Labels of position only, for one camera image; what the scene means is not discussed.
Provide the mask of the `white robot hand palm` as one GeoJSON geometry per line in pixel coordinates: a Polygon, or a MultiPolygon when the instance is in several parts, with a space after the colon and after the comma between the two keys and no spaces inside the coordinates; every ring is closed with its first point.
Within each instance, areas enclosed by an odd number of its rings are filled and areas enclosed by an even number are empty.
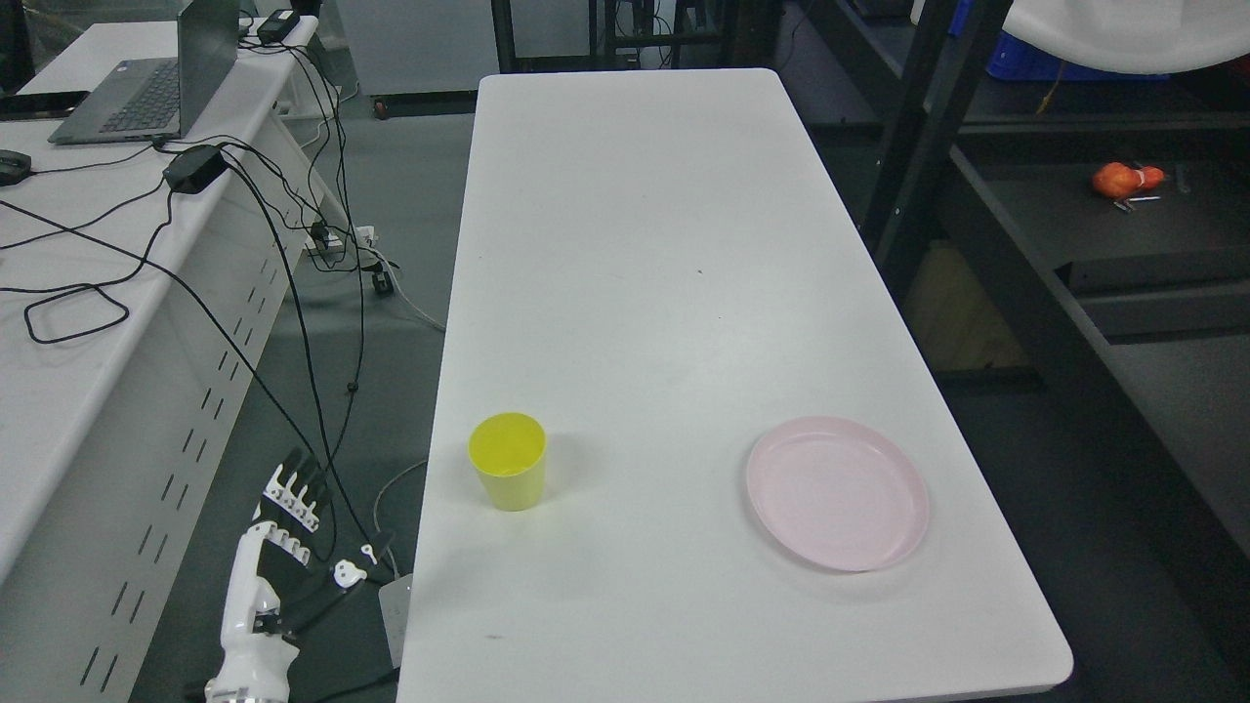
{"type": "Polygon", "coordinates": [[[282,635],[259,629],[258,618],[275,614],[281,600],[268,579],[258,574],[262,545],[284,547],[289,533],[276,523],[260,522],[238,538],[222,610],[222,668],[205,685],[208,702],[288,702],[288,670],[296,645],[282,635]]]}

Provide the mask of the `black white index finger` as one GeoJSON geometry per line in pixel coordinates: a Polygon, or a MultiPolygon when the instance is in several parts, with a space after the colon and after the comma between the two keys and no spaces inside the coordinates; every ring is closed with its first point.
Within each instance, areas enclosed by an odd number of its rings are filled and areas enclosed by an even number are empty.
{"type": "Polygon", "coordinates": [[[301,488],[301,524],[310,534],[315,534],[320,525],[320,508],[326,492],[326,477],[308,477],[301,488]]]}

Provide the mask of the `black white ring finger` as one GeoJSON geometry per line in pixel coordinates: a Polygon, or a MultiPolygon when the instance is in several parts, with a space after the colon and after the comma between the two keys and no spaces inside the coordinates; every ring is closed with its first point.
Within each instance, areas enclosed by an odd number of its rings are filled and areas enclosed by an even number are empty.
{"type": "Polygon", "coordinates": [[[288,455],[280,462],[285,464],[285,469],[281,477],[281,484],[284,484],[284,508],[290,517],[301,517],[301,488],[299,469],[304,460],[304,452],[301,449],[291,449],[288,455]]]}

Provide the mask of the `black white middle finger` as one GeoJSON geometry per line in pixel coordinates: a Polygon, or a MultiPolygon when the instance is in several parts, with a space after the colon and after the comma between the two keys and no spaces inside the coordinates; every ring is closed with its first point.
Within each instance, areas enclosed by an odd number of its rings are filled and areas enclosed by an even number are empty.
{"type": "Polygon", "coordinates": [[[316,472],[315,459],[301,459],[288,469],[288,515],[302,527],[318,527],[316,489],[312,488],[316,472]]]}

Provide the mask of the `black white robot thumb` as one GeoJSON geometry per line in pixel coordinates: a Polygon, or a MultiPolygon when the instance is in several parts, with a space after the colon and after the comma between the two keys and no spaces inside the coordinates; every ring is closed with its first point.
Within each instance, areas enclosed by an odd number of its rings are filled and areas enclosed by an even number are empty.
{"type": "Polygon", "coordinates": [[[378,530],[370,542],[356,552],[340,557],[332,565],[318,570],[305,579],[291,598],[284,597],[281,607],[281,635],[302,635],[322,620],[336,605],[355,595],[362,585],[384,585],[392,582],[392,565],[388,550],[394,540],[392,530],[378,530]]]}

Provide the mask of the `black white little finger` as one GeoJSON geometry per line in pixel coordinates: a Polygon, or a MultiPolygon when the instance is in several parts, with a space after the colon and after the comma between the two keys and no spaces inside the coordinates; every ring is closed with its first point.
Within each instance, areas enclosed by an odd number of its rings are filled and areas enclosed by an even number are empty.
{"type": "Polygon", "coordinates": [[[285,487],[281,484],[282,472],[285,469],[284,463],[278,463],[278,467],[272,469],[272,475],[269,477],[268,484],[262,488],[262,498],[258,502],[258,522],[272,522],[281,523],[286,515],[284,508],[284,490],[285,487]]]}

